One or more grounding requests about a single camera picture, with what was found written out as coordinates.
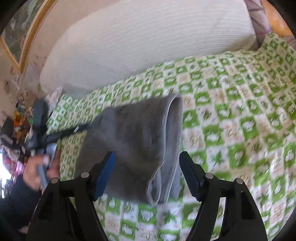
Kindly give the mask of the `left forearm dark sleeve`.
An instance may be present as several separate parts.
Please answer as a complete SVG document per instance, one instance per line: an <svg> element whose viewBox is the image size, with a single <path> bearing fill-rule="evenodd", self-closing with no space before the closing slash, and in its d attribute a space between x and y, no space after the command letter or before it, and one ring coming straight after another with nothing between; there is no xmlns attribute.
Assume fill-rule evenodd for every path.
<svg viewBox="0 0 296 241"><path fill-rule="evenodd" d="M1 199L1 240L25 240L20 232L28 226L41 198L41 191L33 190L18 176L10 194Z"/></svg>

